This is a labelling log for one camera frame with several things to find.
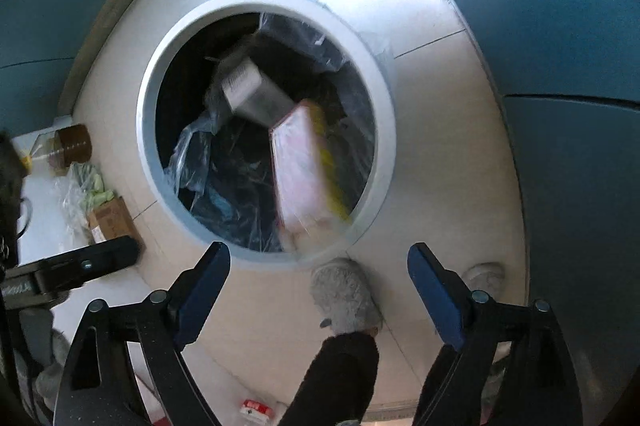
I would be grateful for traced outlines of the pink brown carton box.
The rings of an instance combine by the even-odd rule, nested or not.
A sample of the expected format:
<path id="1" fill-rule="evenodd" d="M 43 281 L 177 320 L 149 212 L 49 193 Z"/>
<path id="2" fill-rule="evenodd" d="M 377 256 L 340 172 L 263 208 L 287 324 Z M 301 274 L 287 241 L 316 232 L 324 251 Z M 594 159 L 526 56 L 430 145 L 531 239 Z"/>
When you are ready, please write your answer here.
<path id="1" fill-rule="evenodd" d="M 350 210 L 337 183 L 323 111 L 300 101 L 270 129 L 269 139 L 282 249 L 297 256 L 326 249 L 348 227 Z"/>

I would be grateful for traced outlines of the pink white long box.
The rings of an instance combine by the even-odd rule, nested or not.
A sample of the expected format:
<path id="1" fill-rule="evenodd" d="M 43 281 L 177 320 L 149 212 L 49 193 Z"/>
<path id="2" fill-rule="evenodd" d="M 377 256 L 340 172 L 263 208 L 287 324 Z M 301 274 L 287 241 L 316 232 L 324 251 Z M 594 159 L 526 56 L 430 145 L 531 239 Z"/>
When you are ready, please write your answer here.
<path id="1" fill-rule="evenodd" d="M 295 107 L 295 102 L 250 58 L 243 59 L 224 77 L 221 88 L 234 114 L 262 127 L 278 124 Z"/>

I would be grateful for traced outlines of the white round trash bin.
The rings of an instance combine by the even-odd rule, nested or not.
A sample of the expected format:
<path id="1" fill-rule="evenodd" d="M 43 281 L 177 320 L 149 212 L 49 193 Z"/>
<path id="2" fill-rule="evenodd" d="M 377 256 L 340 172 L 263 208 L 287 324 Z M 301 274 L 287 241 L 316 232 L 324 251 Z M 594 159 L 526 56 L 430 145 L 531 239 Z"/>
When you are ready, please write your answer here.
<path id="1" fill-rule="evenodd" d="M 137 137 L 177 227 L 257 267 L 348 251 L 393 177 L 390 44 L 316 0 L 211 0 L 143 75 Z"/>

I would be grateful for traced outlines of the grey right slipper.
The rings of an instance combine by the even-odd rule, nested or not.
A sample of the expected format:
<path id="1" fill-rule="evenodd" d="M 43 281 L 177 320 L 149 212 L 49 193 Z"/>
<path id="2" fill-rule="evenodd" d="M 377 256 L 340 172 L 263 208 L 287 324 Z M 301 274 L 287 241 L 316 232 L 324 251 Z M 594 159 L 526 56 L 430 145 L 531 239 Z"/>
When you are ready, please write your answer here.
<path id="1" fill-rule="evenodd" d="M 498 301 L 504 291 L 506 270 L 500 263 L 481 263 L 466 270 L 461 278 L 470 291 L 483 291 Z"/>

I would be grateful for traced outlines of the grey slipper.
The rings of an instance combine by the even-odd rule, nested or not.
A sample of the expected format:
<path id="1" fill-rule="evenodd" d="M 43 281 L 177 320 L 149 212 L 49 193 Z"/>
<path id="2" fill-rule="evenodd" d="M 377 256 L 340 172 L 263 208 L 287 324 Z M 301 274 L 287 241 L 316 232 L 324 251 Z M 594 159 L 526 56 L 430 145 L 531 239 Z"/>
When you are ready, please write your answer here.
<path id="1" fill-rule="evenodd" d="M 498 301 L 504 291 L 506 270 L 500 263 L 481 263 L 466 270 L 461 278 L 470 291 L 483 291 Z"/>
<path id="2" fill-rule="evenodd" d="M 356 261 L 335 258 L 314 269 L 310 295 L 321 315 L 320 328 L 329 328 L 335 336 L 375 335 L 382 328 L 382 315 Z"/>

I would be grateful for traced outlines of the brown cardboard box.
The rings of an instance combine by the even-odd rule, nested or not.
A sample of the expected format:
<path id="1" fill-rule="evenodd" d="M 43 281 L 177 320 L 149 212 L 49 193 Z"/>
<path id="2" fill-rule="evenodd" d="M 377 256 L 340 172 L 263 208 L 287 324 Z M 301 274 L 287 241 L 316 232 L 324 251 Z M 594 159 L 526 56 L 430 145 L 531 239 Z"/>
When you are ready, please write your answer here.
<path id="1" fill-rule="evenodd" d="M 88 214 L 88 225 L 94 243 L 130 237 L 143 247 L 142 238 L 122 197 L 114 198 L 93 209 Z"/>

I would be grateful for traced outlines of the plastic bag of vegetables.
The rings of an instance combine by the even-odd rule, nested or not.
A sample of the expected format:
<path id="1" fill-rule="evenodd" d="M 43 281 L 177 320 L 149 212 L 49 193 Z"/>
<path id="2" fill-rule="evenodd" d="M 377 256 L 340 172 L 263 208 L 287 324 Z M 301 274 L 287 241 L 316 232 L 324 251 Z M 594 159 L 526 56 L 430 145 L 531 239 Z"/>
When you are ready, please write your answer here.
<path id="1" fill-rule="evenodd" d="M 65 224 L 65 246 L 74 249 L 88 245 L 92 239 L 89 214 L 111 202 L 116 192 L 107 186 L 99 168 L 89 162 L 72 163 L 63 176 L 55 178 L 54 190 Z"/>

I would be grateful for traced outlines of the small red white box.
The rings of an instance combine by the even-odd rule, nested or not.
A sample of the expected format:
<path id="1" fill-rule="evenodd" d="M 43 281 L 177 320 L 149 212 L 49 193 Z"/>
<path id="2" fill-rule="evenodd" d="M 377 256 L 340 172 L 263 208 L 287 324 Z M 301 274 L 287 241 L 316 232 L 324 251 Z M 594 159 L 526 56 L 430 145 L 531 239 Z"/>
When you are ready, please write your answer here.
<path id="1" fill-rule="evenodd" d="M 265 403 L 245 399 L 239 408 L 239 420 L 241 425 L 267 426 L 272 423 L 274 411 Z"/>

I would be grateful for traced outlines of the cooking oil bottle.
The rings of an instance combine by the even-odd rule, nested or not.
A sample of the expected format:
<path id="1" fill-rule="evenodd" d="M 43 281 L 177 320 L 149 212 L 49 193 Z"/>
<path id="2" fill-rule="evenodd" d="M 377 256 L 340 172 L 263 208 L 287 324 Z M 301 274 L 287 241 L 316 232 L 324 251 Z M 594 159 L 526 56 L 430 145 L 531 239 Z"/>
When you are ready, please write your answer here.
<path id="1" fill-rule="evenodd" d="M 65 175 L 70 165 L 87 163 L 92 156 L 92 142 L 85 124 L 74 124 L 40 134 L 29 153 L 23 157 L 32 175 Z"/>

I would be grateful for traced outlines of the grey left slipper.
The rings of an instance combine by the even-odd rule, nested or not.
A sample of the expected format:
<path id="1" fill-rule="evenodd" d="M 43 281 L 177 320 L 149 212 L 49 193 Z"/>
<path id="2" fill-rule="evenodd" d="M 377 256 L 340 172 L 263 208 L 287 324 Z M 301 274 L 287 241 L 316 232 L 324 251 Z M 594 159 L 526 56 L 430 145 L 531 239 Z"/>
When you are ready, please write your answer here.
<path id="1" fill-rule="evenodd" d="M 314 269 L 310 295 L 321 315 L 320 328 L 329 328 L 335 336 L 375 335 L 382 328 L 382 315 L 356 261 L 335 258 Z"/>

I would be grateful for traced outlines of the dark trouser legs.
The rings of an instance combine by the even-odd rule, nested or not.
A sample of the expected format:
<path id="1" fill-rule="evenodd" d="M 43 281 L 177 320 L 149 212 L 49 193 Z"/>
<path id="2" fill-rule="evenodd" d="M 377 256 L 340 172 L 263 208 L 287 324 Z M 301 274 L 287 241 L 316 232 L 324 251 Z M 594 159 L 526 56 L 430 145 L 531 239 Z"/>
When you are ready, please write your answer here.
<path id="1" fill-rule="evenodd" d="M 359 425 L 374 394 L 378 361 L 378 347 L 368 333 L 327 338 L 279 425 Z"/>

